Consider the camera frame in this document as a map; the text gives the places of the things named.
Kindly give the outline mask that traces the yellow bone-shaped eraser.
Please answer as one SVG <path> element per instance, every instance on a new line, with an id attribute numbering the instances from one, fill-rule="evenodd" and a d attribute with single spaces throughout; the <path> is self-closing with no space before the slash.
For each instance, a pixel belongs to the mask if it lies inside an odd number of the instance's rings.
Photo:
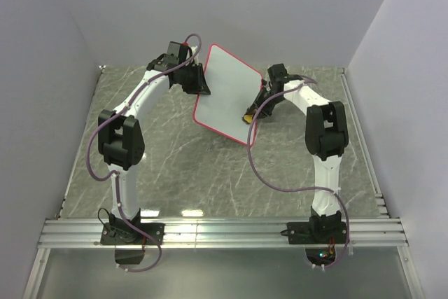
<path id="1" fill-rule="evenodd" d="M 253 120 L 253 115 L 246 114 L 246 115 L 244 115 L 243 120 L 245 122 L 251 123 Z"/>

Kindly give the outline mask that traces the pink framed whiteboard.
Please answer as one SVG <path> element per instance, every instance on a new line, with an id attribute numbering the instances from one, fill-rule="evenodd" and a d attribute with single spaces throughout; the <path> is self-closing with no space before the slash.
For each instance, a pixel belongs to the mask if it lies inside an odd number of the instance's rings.
<path id="1" fill-rule="evenodd" d="M 209 48 L 204 77 L 211 94 L 198 95 L 193 120 L 202 127 L 243 145 L 252 146 L 256 126 L 249 136 L 243 116 L 262 88 L 262 74 L 217 44 Z"/>

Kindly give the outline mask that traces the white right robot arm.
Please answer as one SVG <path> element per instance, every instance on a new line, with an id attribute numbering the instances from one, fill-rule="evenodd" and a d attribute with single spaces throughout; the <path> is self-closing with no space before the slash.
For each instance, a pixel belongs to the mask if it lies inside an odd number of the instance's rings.
<path id="1" fill-rule="evenodd" d="M 314 191 L 311 216 L 301 235 L 323 243 L 347 231 L 342 221 L 346 211 L 340 201 L 340 164 L 349 144 L 345 108 L 340 101 L 330 101 L 309 87 L 315 80 L 308 76 L 289 74 L 284 64 L 267 70 L 268 80 L 262 81 L 260 92 L 247 108 L 242 120 L 249 125 L 247 141 L 259 119 L 272 115 L 274 107 L 288 101 L 306 117 L 305 145 L 314 162 L 314 185 L 301 190 Z"/>

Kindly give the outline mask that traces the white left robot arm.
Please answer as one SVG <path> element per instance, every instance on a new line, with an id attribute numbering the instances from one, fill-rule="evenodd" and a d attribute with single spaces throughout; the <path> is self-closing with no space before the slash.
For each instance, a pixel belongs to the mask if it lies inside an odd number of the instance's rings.
<path id="1" fill-rule="evenodd" d="M 151 61 L 143 78 L 127 98 L 112 110 L 104 109 L 98 117 L 98 151 L 113 179 L 111 215 L 122 223 L 116 235 L 125 244 L 141 238 L 137 200 L 137 165 L 145 152 L 139 119 L 144 117 L 172 86 L 181 86 L 188 95 L 210 95 L 204 67 L 197 60 L 199 46 L 187 41 L 170 42 L 167 52 Z"/>

